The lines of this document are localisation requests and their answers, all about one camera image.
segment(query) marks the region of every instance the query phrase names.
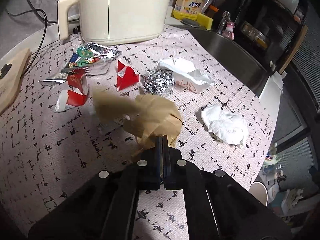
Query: snack wrapper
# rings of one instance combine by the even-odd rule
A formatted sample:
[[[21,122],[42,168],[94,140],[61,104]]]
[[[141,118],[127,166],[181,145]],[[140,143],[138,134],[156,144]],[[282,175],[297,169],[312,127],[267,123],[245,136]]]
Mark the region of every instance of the snack wrapper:
[[[67,73],[56,73],[46,79],[39,80],[41,85],[43,86],[53,86],[56,84],[62,84],[67,81],[68,74]]]
[[[88,67],[87,74],[90,74],[93,63],[99,62],[98,74],[104,74],[108,71],[110,63],[118,57],[122,52],[118,49],[112,49],[94,42],[79,47],[76,53],[73,53],[68,64],[61,70],[62,73],[67,73],[71,70]]]

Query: crumpled paper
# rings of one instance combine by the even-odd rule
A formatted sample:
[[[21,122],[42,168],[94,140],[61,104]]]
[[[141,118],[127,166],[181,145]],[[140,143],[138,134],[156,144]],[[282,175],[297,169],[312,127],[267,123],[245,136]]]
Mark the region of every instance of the crumpled paper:
[[[151,94],[138,95],[134,100],[119,97],[105,90],[92,93],[96,115],[102,123],[128,115],[123,129],[136,136],[140,151],[155,146],[155,138],[167,135],[169,147],[174,147],[181,132],[182,117],[174,102]]]
[[[238,115],[221,110],[218,105],[209,105],[201,112],[201,118],[208,131],[214,133],[218,140],[242,148],[249,135],[247,122]]]
[[[201,74],[191,61],[183,58],[160,60],[156,68],[172,70],[175,83],[194,93],[200,93],[215,84],[208,75]]]
[[[272,80],[274,83],[276,83],[276,85],[278,86],[278,88],[281,90],[281,94],[283,94],[283,80],[282,80],[282,76],[276,71],[272,76],[271,76]]]

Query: sink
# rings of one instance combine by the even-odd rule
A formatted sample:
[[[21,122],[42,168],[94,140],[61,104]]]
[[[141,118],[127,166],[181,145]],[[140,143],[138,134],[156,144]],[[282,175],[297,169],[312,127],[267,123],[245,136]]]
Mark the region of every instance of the sink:
[[[217,33],[187,25],[173,25],[188,30],[200,45],[258,97],[267,83],[269,73],[248,52],[234,41]]]

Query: table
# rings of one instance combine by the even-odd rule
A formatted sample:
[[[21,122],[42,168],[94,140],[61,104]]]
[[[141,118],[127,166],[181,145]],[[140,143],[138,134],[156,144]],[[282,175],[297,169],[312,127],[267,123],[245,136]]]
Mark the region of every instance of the table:
[[[83,41],[79,34],[43,48],[34,68],[24,77],[14,104],[0,116],[0,200],[23,233],[101,170],[123,169],[137,149],[135,138],[121,127],[100,134],[92,117],[91,98],[79,108],[54,113],[61,89],[37,81],[58,71]],[[188,31],[166,26],[157,39],[120,45],[123,57],[139,74],[168,57],[194,62],[215,86],[199,94],[175,86],[169,97],[184,119],[176,147],[184,159],[206,171],[223,169],[249,189],[271,143],[275,122],[259,99],[211,55]],[[88,78],[89,87],[116,91],[116,62],[106,75]],[[119,94],[134,98],[141,83]],[[217,142],[203,126],[200,112],[208,104],[244,116],[249,137],[246,147]],[[141,192],[133,239],[187,239],[183,192]]]

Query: wooden cutting board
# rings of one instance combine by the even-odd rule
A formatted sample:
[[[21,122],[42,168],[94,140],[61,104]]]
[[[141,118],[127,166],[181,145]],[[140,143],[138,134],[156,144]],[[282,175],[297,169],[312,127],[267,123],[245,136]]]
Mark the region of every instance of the wooden cutting board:
[[[24,49],[0,66],[0,115],[14,102],[20,91],[20,81],[30,50]]]

